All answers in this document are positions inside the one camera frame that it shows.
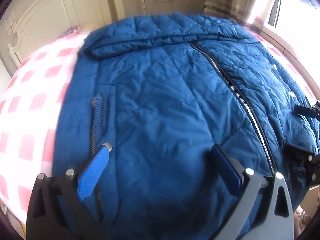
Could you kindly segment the colourful patterned cushion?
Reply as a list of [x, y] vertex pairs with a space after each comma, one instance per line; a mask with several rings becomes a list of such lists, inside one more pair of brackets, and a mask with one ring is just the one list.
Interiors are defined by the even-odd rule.
[[81, 30], [81, 27], [79, 25], [72, 26], [72, 27], [68, 28], [67, 30], [65, 30], [63, 33], [61, 33], [57, 37], [57, 39], [61, 39], [64, 37], [68, 37], [68, 36], [77, 34], [80, 30]]

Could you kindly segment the white wooden headboard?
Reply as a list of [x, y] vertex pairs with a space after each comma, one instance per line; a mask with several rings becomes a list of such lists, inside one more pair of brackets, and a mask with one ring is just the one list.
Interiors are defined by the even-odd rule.
[[8, 52], [16, 67], [73, 26], [103, 27], [125, 18], [123, 0], [36, 0], [14, 25]]

